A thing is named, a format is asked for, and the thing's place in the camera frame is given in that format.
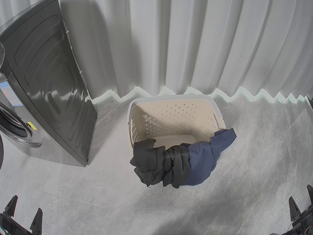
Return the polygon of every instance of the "beige laundry basket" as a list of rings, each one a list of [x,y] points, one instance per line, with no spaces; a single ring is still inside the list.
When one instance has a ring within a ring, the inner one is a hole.
[[[127,114],[130,148],[147,138],[166,149],[181,143],[210,141],[225,129],[222,114],[208,95],[152,96],[135,99]]]

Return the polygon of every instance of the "gray washing machine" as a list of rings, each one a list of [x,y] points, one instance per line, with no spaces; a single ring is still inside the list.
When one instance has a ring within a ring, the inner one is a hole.
[[[20,151],[86,166],[97,118],[77,69],[58,0],[42,0],[0,27],[0,131]]]

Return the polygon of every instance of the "white curtain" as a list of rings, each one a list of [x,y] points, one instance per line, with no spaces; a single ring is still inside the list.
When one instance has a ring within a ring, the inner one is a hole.
[[[0,0],[0,24],[39,0]],[[92,98],[242,86],[313,96],[313,0],[60,0]]]

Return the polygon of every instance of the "yellow sticker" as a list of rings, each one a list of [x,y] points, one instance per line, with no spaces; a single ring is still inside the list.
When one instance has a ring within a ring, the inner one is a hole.
[[[30,125],[31,128],[37,131],[36,127],[31,122],[27,122],[27,123]]]

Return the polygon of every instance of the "marble floor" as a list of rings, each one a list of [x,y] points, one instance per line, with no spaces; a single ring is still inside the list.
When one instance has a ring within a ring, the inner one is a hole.
[[[86,168],[29,157],[3,138],[0,209],[18,195],[15,219],[29,228],[37,208],[43,234],[260,234],[284,233],[288,198],[309,206],[313,184],[313,111],[307,102],[250,102],[237,93],[215,96],[237,139],[198,186],[147,188],[129,161],[126,115],[130,101],[108,97],[98,120]]]

